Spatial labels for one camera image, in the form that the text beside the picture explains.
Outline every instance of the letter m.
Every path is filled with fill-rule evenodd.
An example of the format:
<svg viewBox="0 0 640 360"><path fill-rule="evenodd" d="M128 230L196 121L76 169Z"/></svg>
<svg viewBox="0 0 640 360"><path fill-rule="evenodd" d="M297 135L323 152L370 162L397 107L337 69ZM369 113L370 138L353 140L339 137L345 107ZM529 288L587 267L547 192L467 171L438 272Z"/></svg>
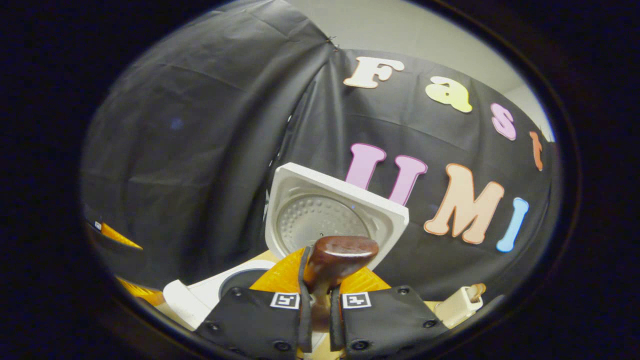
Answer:
<svg viewBox="0 0 640 360"><path fill-rule="evenodd" d="M444 235L449 232L449 219L453 215L453 237L460 235L467 243L479 244L484 241L484 233L495 213L498 202L504 196L504 188L495 181L486 185L480 196L474 196L474 178L471 170L459 165L448 164L449 187L442 199L436 216L424 223L427 233Z"/></svg>

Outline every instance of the foam letter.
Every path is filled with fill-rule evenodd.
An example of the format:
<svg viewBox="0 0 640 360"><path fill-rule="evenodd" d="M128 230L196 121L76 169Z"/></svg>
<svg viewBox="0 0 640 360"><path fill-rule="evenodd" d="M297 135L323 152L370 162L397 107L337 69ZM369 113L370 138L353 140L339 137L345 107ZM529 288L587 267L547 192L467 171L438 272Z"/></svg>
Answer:
<svg viewBox="0 0 640 360"><path fill-rule="evenodd" d="M354 184L359 188L366 190L369 187L369 181L376 170L376 164L387 157L387 153L366 143L355 143L351 146L353 160L349 166L349 172L345 182Z"/></svg>
<svg viewBox="0 0 640 360"><path fill-rule="evenodd" d="M516 236L518 236L520 227L522 227L522 220L524 220L524 215L528 210L529 203L526 200L519 197L513 199L513 216L511 217L511 222L509 223L507 232L495 245L496 249L502 252L513 250L513 244L516 242Z"/></svg>
<svg viewBox="0 0 640 360"><path fill-rule="evenodd" d="M431 82L433 84L427 85L424 89L430 98L442 104L451 105L463 113L471 112L469 91L461 83L442 76L433 76Z"/></svg>
<svg viewBox="0 0 640 360"><path fill-rule="evenodd" d="M513 116L509 110L503 108L502 105L493 103L491 104L491 112L493 113L491 121L495 130L511 141L516 140L516 128L513 127Z"/></svg>
<svg viewBox="0 0 640 360"><path fill-rule="evenodd" d="M396 165L400 168L400 173L396 178L396 184L391 191L389 200L404 206L409 200L409 195L411 195L418 176L427 172L427 165L407 155L396 157Z"/></svg>
<svg viewBox="0 0 640 360"><path fill-rule="evenodd" d="M479 244L484 241L484 233L493 218L498 202L504 196L504 188L499 183L488 183L480 196L474 200L474 178L471 170L459 164L448 164L449 187L442 199L436 216L424 223L424 230L431 234L444 235L449 231L449 219L453 218L453 237L457 237L471 222L473 224L462 240Z"/></svg>
<svg viewBox="0 0 640 360"><path fill-rule="evenodd" d="M542 144L538 138L538 134L535 131L529 131L529 136L533 139L533 160L536 162L536 167L539 171L542 171L542 159L540 159L540 153L542 152Z"/></svg>
<svg viewBox="0 0 640 360"><path fill-rule="evenodd" d="M404 70L404 64L397 60L368 58L358 56L358 67L350 78L346 78L343 83L358 88L373 89L378 87L378 82L373 81L373 76L378 75L380 81L386 81L391 76L391 68L396 71Z"/></svg>

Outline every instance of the black fabric backdrop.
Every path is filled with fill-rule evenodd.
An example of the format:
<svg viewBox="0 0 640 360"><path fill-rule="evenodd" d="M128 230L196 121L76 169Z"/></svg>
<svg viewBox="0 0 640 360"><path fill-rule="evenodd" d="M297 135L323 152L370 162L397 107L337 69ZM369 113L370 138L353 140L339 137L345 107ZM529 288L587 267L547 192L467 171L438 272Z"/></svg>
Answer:
<svg viewBox="0 0 640 360"><path fill-rule="evenodd" d="M342 81L357 56L400 60L405 69L376 89L349 87ZM464 85L472 112L430 99L424 88L431 76ZM513 115L515 141L493 128L493 102ZM529 131L540 136L542 172ZM378 195L388 197L393 188L396 156L428 166L406 204L407 230L376 268L392 286L408 284L425 299L443 300L460 286L485 282L490 299L511 286L501 281L506 272L525 275L544 251L548 240L532 239L548 202L552 147L512 102L426 60L335 51L288 4L244 1L156 44L122 74L98 110L84 152L83 200L144 248L104 238L99 252L117 275L151 288L220 273L266 250L264 198L277 166L291 161L345 179L356 142L387 152L369 185ZM476 196L490 181L505 189L480 245L422 228L446 192L449 163L473 171ZM495 244L508 227L514 197L525 199L529 211L515 248L504 254Z"/></svg>

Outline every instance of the brown handle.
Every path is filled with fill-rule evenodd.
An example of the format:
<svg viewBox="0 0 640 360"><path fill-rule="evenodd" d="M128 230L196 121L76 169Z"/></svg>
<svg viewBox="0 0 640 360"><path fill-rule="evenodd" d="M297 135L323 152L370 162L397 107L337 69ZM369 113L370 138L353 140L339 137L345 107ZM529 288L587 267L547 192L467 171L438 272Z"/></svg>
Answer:
<svg viewBox="0 0 640 360"><path fill-rule="evenodd" d="M378 244L363 236L325 236L314 244L303 275L315 299L311 308L314 331L329 331L329 291L367 266L376 255Z"/></svg>

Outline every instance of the white wall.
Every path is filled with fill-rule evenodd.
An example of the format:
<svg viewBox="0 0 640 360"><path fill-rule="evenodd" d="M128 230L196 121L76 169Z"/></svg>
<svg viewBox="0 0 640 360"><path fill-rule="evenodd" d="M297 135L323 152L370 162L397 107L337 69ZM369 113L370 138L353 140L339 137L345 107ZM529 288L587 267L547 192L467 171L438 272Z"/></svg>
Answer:
<svg viewBox="0 0 640 360"><path fill-rule="evenodd" d="M544 111L524 80L474 35L426 9L402 0L286 0L345 49L406 54L446 65L504 94L543 131Z"/></svg>

